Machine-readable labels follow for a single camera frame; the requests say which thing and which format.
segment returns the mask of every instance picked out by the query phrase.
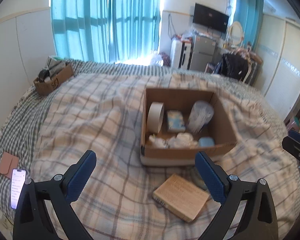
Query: pink wallet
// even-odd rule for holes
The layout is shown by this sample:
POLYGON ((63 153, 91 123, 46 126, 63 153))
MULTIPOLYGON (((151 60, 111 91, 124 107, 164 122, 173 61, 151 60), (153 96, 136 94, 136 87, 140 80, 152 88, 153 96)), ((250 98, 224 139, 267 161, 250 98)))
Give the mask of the pink wallet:
POLYGON ((19 158, 4 152, 0 161, 0 173, 9 179, 12 178, 13 169, 17 169, 19 164, 19 158))

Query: smartphone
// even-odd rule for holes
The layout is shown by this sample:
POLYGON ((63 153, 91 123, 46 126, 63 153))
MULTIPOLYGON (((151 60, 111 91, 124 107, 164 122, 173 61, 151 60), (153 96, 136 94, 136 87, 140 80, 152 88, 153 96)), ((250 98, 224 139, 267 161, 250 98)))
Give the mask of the smartphone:
POLYGON ((11 207, 13 209, 17 209, 18 200, 25 180, 25 170, 13 169, 11 179, 11 207))

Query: television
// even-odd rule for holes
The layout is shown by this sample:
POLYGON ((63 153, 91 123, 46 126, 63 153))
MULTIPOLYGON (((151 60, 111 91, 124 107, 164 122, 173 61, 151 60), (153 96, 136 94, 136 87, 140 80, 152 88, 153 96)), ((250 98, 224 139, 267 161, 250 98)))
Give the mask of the television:
POLYGON ((226 33, 229 16, 214 9, 196 3, 194 6, 193 23, 200 24, 226 33))

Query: bed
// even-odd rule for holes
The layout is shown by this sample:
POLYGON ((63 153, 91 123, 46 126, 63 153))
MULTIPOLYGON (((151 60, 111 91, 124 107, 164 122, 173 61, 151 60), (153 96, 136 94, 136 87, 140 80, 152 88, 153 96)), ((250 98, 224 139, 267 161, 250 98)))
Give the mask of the bed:
MULTIPOLYGON (((254 88, 229 78, 167 67, 109 65, 68 59, 75 77, 47 97, 32 86, 0 131, 7 151, 35 181, 48 180, 77 162, 87 149, 97 166, 72 207, 94 239, 197 239, 219 204, 209 198, 200 216, 185 223, 158 205, 152 192, 171 174, 198 179, 193 167, 150 168, 140 162, 143 90, 146 86, 214 90, 222 98, 239 143, 218 161, 242 180, 266 178, 282 239, 300 212, 296 160, 282 150, 282 121, 254 88)), ((239 207, 227 236, 240 220, 239 207)), ((64 233, 48 206, 59 237, 64 233)), ((12 238, 10 181, 0 175, 0 230, 12 238)))

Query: cardboard box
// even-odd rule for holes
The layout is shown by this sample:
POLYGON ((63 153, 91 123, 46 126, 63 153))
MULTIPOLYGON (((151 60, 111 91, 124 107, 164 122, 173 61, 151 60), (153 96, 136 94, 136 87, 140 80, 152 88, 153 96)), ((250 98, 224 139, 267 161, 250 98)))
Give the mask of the cardboard box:
POLYGON ((141 127, 141 162, 148 166, 186 166, 194 164, 194 157, 197 152, 205 151, 210 158, 222 156, 229 152, 237 143, 231 122, 223 108, 223 105, 216 93, 212 91, 188 90, 188 89, 168 89, 168 88, 146 88, 142 127, 141 127), (209 124, 201 132, 194 135, 195 140, 201 137, 212 137, 215 141, 213 147, 198 148, 155 148, 149 141, 152 134, 147 131, 146 120, 151 104, 153 102, 164 103, 163 124, 157 137, 169 139, 178 133, 169 133, 167 131, 166 111, 179 110, 184 117, 185 123, 188 120, 192 106, 196 101, 203 100, 210 103, 214 108, 214 115, 209 124))
POLYGON ((62 69, 53 79, 49 82, 39 82, 36 78, 33 83, 39 95, 47 96, 54 90, 56 90, 63 82, 67 81, 70 77, 74 75, 73 68, 71 64, 68 64, 64 69, 62 69))

